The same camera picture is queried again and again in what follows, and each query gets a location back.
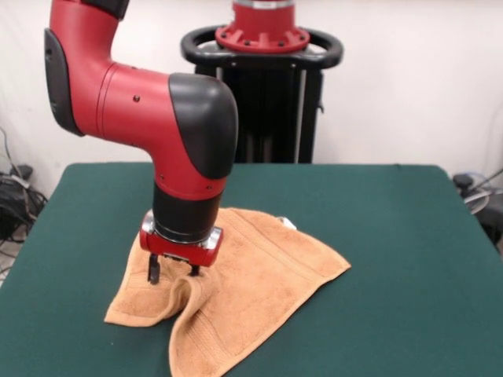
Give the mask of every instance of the black metal frame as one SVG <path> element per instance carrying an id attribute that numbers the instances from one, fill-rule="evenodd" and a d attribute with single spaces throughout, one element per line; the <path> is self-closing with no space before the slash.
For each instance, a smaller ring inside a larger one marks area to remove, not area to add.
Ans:
<path id="1" fill-rule="evenodd" d="M 182 39 L 182 55 L 196 65 L 196 73 L 219 77 L 233 91 L 240 117 L 236 162 L 312 163 L 323 87 L 321 70 L 341 61 L 340 41 L 306 29 L 310 44 L 325 49 L 323 53 L 315 53 L 309 46 L 295 53 L 240 53 L 215 41 L 218 28 L 188 33 Z M 207 42 L 215 43 L 201 46 Z"/>

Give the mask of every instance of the green table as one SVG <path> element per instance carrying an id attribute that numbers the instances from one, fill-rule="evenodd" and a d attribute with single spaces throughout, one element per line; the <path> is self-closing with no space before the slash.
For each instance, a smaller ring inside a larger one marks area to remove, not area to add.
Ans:
<path id="1" fill-rule="evenodd" d="M 172 320 L 103 323 L 151 199 L 150 164 L 66 170 L 0 289 L 0 375 L 169 375 Z M 353 265 L 229 375 L 503 375 L 503 266 L 440 169 L 237 166 L 222 205 Z"/>

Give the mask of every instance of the towel fold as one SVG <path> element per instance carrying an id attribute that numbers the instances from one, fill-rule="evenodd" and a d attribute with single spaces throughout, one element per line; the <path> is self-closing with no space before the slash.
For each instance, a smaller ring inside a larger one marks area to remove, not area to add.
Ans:
<path id="1" fill-rule="evenodd" d="M 181 312 L 168 350 L 174 377 L 228 372 L 350 268 L 330 247 L 262 212 L 221 209 L 216 225 L 224 240 L 215 264 L 191 277 L 186 263 L 160 258 L 157 285 L 146 280 L 149 253 L 137 238 L 106 313 L 105 322 L 146 327 Z"/>

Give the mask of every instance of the white wall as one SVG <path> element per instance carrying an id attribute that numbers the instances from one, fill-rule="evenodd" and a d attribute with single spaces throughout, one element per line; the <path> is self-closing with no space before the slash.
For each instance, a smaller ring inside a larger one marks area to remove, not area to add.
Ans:
<path id="1" fill-rule="evenodd" d="M 180 39 L 226 23 L 230 3 L 130 0 L 113 56 L 192 71 Z M 343 63 L 326 72 L 315 162 L 434 163 L 450 173 L 503 164 L 502 1 L 297 0 L 297 8 L 298 24 L 346 47 Z M 33 165 L 47 193 L 69 163 L 148 158 L 53 121 L 42 57 L 49 12 L 50 0 L 0 1 L 0 124 L 14 160 Z"/>

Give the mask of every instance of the white tag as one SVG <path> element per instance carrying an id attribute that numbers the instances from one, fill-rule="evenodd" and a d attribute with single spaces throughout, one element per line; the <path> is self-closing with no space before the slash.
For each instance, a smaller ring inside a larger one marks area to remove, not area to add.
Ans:
<path id="1" fill-rule="evenodd" d="M 13 181 L 16 181 L 17 183 L 19 183 L 21 186 L 23 186 L 27 190 L 30 188 L 30 184 L 28 182 L 26 182 L 22 178 L 17 177 L 16 175 L 11 175 L 10 179 L 12 179 Z"/>
<path id="2" fill-rule="evenodd" d="M 286 226 L 288 229 L 297 230 L 297 227 L 295 225 L 293 225 L 293 222 L 291 222 L 287 218 L 279 218 L 279 219 L 281 220 L 283 225 Z"/>

